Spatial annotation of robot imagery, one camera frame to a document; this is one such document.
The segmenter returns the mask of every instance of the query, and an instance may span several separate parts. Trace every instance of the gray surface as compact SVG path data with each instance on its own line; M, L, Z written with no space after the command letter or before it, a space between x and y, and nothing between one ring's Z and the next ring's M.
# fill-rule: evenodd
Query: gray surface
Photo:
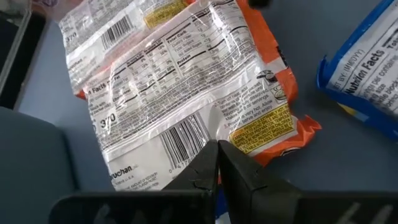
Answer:
M85 101L73 96L62 35L51 22L36 51L18 111L58 126L68 139L82 190L113 190Z
M75 190L61 131L0 107L0 223L47 223L52 205Z
M398 189L398 148L347 115L315 88L324 54L333 55L377 0L275 0L264 11L299 87L295 114L323 126L308 147L274 160L268 169L303 189ZM67 132L83 189L110 187L84 101L72 96L62 39L51 23L19 108Z

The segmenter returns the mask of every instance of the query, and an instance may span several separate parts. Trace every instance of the yellow label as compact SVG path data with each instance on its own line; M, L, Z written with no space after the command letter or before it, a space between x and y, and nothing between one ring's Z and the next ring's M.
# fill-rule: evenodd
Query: yellow label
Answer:
M247 154L293 130L292 116L285 104L237 129L229 140Z
M354 110L354 109L352 109L352 108L349 108L348 106L346 106L346 105L342 105L342 104L339 104L347 113L349 113L349 114L351 114L351 115L355 115L356 114L356 110Z
M175 15L185 9L186 6L187 5L184 4L183 1L178 0L156 9L154 12L148 14L144 20L149 28L154 28L155 26L173 18Z

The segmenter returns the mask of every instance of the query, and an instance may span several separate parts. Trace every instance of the calorie number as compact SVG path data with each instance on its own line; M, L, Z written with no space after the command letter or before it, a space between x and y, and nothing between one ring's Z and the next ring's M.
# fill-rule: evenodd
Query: calorie number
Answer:
M111 115L107 116L105 119L102 119L99 123L101 124L101 128L109 127L109 125L116 121L116 116L111 113Z
M76 36L77 36L77 33L76 33L76 32L73 32L71 35L69 35L69 36L67 36L67 37L65 38L65 42L66 42L67 44L69 44L69 42L71 42Z

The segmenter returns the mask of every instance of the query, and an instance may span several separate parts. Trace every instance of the crinkled plastic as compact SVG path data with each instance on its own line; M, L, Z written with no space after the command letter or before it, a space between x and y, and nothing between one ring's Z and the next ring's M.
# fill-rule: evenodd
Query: crinkled plastic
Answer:
M398 1L383 0L330 63L317 85L366 124L398 140Z
M34 0L62 31L74 94L193 0Z
M163 188L209 139L267 164L320 129L291 115L295 78L245 0L192 3L83 90L117 190Z

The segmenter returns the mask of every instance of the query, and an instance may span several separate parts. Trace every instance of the blue package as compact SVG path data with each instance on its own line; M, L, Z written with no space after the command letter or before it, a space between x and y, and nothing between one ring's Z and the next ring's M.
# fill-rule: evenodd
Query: blue package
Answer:
M317 85L364 123L398 140L398 0L383 0L330 62Z

